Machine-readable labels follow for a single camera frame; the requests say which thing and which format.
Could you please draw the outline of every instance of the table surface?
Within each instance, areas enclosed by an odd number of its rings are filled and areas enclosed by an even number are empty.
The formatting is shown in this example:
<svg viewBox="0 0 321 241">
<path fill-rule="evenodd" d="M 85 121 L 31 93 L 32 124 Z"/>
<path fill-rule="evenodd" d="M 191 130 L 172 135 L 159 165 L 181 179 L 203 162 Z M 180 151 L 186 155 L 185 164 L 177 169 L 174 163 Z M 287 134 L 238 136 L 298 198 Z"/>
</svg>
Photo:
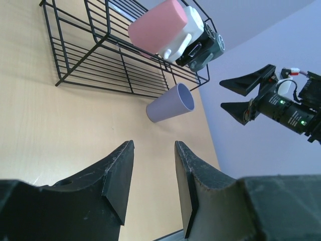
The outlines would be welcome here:
<svg viewBox="0 0 321 241">
<path fill-rule="evenodd" d="M 85 15 L 81 0 L 56 0 Z M 134 140 L 135 161 L 119 240 L 149 241 L 182 228 L 174 141 L 218 168 L 201 98 L 192 113 L 152 123 L 150 98 L 58 81 L 39 0 L 0 8 L 0 178 L 52 185 Z M 94 45 L 86 42 L 87 47 Z"/>
</svg>

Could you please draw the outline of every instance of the purple cup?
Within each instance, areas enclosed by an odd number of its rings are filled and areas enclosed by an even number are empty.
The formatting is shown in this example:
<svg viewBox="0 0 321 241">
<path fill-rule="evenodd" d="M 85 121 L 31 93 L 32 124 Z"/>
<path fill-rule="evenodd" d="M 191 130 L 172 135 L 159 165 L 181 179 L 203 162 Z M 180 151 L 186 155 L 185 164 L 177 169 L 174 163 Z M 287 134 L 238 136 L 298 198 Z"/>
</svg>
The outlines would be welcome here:
<svg viewBox="0 0 321 241">
<path fill-rule="evenodd" d="M 194 98 L 190 90 L 186 85 L 178 83 L 150 103 L 146 108 L 146 114 L 152 122 L 157 123 L 191 112 L 194 108 Z"/>
</svg>

